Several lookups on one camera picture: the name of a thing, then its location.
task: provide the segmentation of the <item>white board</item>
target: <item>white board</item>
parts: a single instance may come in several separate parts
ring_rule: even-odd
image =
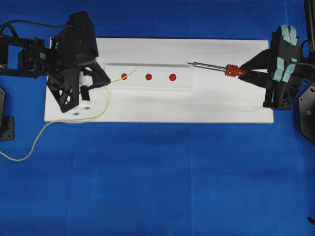
[[[242,65],[268,48],[262,40],[209,40],[209,39],[139,39],[97,38],[98,63],[109,74],[106,65],[125,64],[130,70],[141,64],[186,65],[186,62],[201,62],[226,66],[228,63]],[[167,84],[148,88],[141,86],[144,79],[141,68],[128,78],[127,88],[114,83],[108,112],[100,122],[192,122],[192,123],[273,123],[273,111],[263,108],[265,89],[245,83],[238,78],[226,77],[224,73],[200,68],[191,68],[191,84],[185,89]],[[95,109],[75,118],[92,117],[105,106],[106,91],[102,88],[90,91]],[[46,92],[45,120],[74,118],[62,114],[49,89]]]

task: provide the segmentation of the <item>red dot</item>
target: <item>red dot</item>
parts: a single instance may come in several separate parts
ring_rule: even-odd
[[[122,78],[124,78],[123,80],[125,80],[126,78],[128,78],[127,74],[126,74],[126,73],[122,74]]]
[[[169,76],[170,81],[175,81],[176,80],[176,75],[175,74],[171,74]]]
[[[151,80],[152,79],[152,75],[151,74],[146,74],[146,79],[147,80]]]

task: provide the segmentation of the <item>blue cloth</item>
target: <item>blue cloth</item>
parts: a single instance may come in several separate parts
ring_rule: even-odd
[[[81,10],[97,36],[271,39],[285,24],[307,38],[296,0],[11,0],[0,22],[59,25]],[[59,32],[15,27],[47,46]],[[44,125],[45,78],[2,76],[0,86],[16,138],[0,150],[19,158]],[[0,234],[312,235],[315,148],[298,123],[294,103],[274,124],[54,124],[29,160],[0,158]]]

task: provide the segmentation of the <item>black mount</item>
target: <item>black mount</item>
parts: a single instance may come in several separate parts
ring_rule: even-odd
[[[0,88],[0,141],[14,140],[14,118],[3,115],[4,98],[5,92]]]
[[[315,144],[315,86],[311,85],[299,97],[302,133]]]

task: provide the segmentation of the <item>white block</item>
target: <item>white block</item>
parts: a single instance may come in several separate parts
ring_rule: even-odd
[[[192,67],[187,64],[108,63],[103,66],[109,78],[119,78],[124,74],[129,74],[135,68],[137,68],[135,76],[130,76],[130,78],[119,83],[114,83],[112,87],[133,89],[192,89]]]
[[[240,66],[267,49],[268,41],[98,38],[97,46],[100,55],[97,61],[109,74],[113,73],[111,79],[116,80],[121,77],[121,71],[131,72],[137,64],[159,65],[159,78],[167,78],[170,73],[169,67],[163,65],[185,65],[186,62],[197,61],[220,66],[226,66],[228,63]],[[122,68],[109,69],[106,64],[113,67],[120,64]],[[263,88],[238,78],[226,77],[222,72],[188,67],[187,70],[192,70],[191,85],[187,81],[182,88],[168,88],[168,82],[165,81],[165,84],[161,82],[153,86],[143,78],[146,73],[144,67],[126,81],[121,81],[121,84],[117,82],[108,86],[112,95],[111,104],[108,112],[97,121],[273,122],[273,111],[262,107],[265,97]],[[89,117],[97,115],[98,108],[105,106],[106,91],[103,88],[91,90],[90,98],[96,109],[88,110]],[[62,118],[73,116],[60,112],[59,106],[47,89],[45,120]]]

